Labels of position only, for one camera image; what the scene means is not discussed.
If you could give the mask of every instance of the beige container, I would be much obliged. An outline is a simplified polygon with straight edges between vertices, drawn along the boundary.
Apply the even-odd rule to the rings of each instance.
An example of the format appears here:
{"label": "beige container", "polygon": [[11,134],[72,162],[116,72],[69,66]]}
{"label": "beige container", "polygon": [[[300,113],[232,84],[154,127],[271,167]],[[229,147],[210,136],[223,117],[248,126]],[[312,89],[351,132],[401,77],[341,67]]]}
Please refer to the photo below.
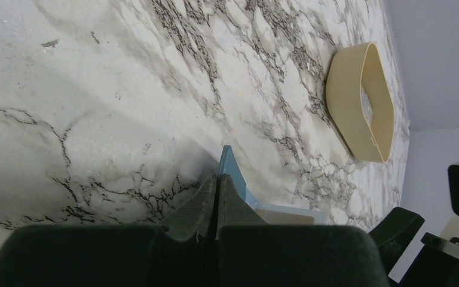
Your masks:
{"label": "beige container", "polygon": [[[372,106],[370,124],[363,112],[362,88]],[[380,163],[389,159],[395,114],[374,42],[344,48],[333,57],[326,103],[354,157]]]}

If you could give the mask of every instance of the open container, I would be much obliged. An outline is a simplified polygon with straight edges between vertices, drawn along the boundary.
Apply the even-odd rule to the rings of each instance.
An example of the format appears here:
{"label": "open container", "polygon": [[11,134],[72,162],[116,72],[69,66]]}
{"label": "open container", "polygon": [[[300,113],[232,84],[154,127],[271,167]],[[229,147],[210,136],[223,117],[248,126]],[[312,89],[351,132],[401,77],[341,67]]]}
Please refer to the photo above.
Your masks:
{"label": "open container", "polygon": [[[372,108],[370,120],[363,104],[366,96]],[[333,57],[326,103],[354,157],[379,163],[389,159],[395,113],[374,42],[343,48]]]}

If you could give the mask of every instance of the white wall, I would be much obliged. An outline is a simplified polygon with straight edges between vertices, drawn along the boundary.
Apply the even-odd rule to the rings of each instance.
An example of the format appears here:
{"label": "white wall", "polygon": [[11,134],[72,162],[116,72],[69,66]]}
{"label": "white wall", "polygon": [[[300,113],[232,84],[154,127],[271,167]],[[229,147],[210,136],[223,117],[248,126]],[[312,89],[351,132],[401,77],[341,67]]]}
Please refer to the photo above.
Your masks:
{"label": "white wall", "polygon": [[384,2],[411,130],[459,128],[459,1]]}
{"label": "white wall", "polygon": [[401,206],[425,219],[420,232],[390,276],[402,277],[423,246],[425,232],[440,235],[451,209],[448,167],[459,161],[459,130],[412,131]]}

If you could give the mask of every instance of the beige box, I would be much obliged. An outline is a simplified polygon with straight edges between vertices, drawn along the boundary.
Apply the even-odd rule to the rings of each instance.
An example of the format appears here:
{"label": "beige box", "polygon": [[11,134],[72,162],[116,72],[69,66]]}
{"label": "beige box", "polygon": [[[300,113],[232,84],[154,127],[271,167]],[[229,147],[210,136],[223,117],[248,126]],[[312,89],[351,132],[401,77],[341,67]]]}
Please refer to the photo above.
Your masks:
{"label": "beige box", "polygon": [[[370,124],[362,105],[362,89],[372,107]],[[395,113],[374,42],[343,48],[333,57],[326,103],[354,157],[380,163],[389,159]]]}

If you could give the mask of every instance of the marble countertop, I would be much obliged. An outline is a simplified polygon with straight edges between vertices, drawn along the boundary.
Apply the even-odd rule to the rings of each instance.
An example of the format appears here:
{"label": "marble countertop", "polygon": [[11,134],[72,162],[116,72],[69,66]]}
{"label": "marble countertop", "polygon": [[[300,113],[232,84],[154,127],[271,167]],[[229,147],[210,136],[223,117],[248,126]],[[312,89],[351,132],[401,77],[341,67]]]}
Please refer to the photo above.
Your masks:
{"label": "marble countertop", "polygon": [[[231,145],[261,201],[370,230],[400,202],[408,119],[379,0],[0,1],[0,227],[156,222]],[[375,41],[387,164],[325,107],[339,49]]]}

